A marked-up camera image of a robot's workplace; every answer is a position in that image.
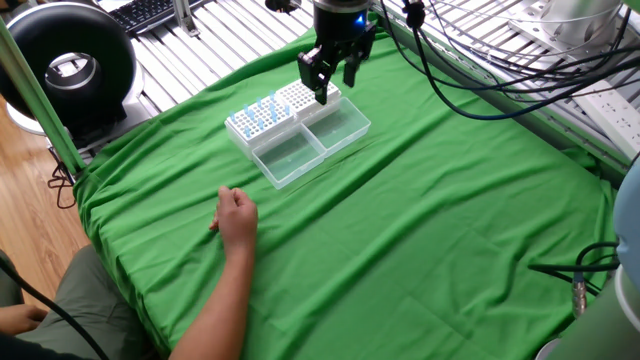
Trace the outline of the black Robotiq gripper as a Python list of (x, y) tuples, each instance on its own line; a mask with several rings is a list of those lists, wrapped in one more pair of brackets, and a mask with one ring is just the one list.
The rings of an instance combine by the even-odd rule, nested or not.
[(314, 0), (315, 47), (298, 55), (301, 82), (315, 100), (327, 104), (328, 84), (339, 59), (345, 59), (343, 83), (355, 85), (361, 63), (370, 56), (376, 27), (368, 21), (371, 0)]

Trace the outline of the person's right hand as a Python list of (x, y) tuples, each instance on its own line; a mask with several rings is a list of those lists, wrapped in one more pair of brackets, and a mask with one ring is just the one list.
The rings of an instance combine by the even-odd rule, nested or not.
[(225, 254), (233, 256), (255, 249), (258, 211), (255, 203), (239, 188), (221, 186), (210, 231), (217, 231)]

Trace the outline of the person's left hand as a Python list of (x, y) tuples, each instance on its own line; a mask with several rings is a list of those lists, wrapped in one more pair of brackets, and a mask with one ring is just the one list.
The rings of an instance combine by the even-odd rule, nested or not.
[(48, 315), (44, 309), (33, 305), (19, 304), (2, 307), (0, 331), (5, 335), (19, 335), (36, 329)]

